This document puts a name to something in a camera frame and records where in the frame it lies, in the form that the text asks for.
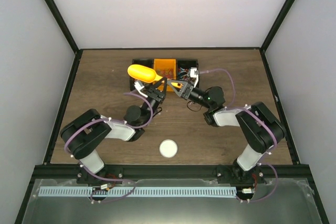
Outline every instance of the white round disc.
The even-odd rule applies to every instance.
[[[163,141],[160,144],[160,153],[164,157],[173,157],[177,153],[177,144],[170,139]]]

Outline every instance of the yellow handle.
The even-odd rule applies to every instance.
[[[154,69],[138,64],[130,65],[127,69],[127,73],[130,77],[146,83],[159,81],[162,78],[162,76],[159,76]],[[172,85],[176,88],[181,88],[181,84],[179,83],[172,83]]]

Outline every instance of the wooden surface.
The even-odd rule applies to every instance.
[[[127,67],[133,58],[193,58],[199,69],[227,69],[237,91],[236,106],[264,102],[274,114],[277,110],[258,50],[86,50],[83,52],[72,88],[62,127],[88,109],[122,120],[128,106],[142,102],[123,95],[129,91]],[[221,86],[227,104],[232,99],[232,87],[223,72],[203,74],[200,88]],[[162,104],[163,111],[145,128],[136,142],[105,139],[97,148],[106,164],[231,164],[242,153],[247,142],[239,127],[212,127],[200,112],[187,109],[186,101],[169,93]],[[179,149],[173,158],[164,158],[159,145],[165,139],[174,140]],[[58,139],[52,163],[75,163],[65,154],[64,142]],[[266,158],[272,164],[291,164],[285,140],[274,154]]]

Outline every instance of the white vent grille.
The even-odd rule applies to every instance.
[[[133,187],[115,187],[98,191],[95,197],[121,197]],[[89,197],[93,187],[41,186],[39,197]],[[234,198],[236,187],[137,187],[128,197],[212,197]]]

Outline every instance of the white wall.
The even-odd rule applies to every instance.
[[[0,0],[0,218],[14,223],[74,54],[44,0]]]
[[[285,0],[55,0],[80,48],[258,47]]]
[[[336,223],[336,4],[296,0],[267,50],[300,159]]]

